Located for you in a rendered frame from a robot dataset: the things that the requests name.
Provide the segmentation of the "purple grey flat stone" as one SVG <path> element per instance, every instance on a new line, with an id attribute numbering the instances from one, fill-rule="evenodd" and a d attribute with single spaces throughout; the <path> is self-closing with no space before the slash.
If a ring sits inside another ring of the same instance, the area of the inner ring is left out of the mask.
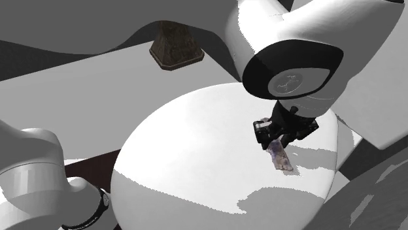
<path id="1" fill-rule="evenodd" d="M 268 140 L 263 141 L 261 146 L 263 150 L 271 155 L 275 168 L 282 171 L 293 171 L 293 167 L 290 164 L 280 138 L 271 140 L 273 135 L 270 132 L 270 128 L 267 128 L 267 134 Z"/>

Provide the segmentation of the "brown pyramid-shaped figure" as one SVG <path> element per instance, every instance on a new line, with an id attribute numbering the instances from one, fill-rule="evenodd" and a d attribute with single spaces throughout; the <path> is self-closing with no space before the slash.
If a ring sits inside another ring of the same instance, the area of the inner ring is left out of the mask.
<path id="1" fill-rule="evenodd" d="M 205 53 L 187 25 L 162 20 L 158 29 L 149 52 L 161 69 L 174 71 L 203 60 Z"/>

